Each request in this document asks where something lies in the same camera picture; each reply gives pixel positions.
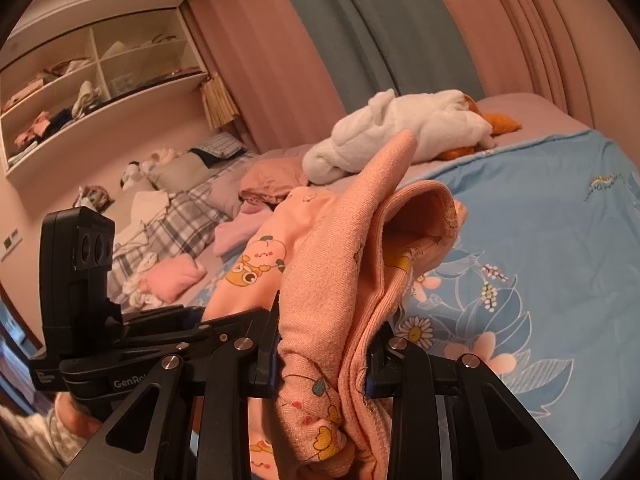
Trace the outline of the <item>person left hand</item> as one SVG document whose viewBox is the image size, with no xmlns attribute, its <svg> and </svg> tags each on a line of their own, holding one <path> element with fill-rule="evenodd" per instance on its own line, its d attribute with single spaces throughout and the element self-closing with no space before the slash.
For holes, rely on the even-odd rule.
<svg viewBox="0 0 640 480">
<path fill-rule="evenodd" d="M 99 420 L 79 411 L 68 392 L 56 396 L 54 410 L 60 423 L 75 437 L 89 440 L 102 426 Z"/>
</svg>

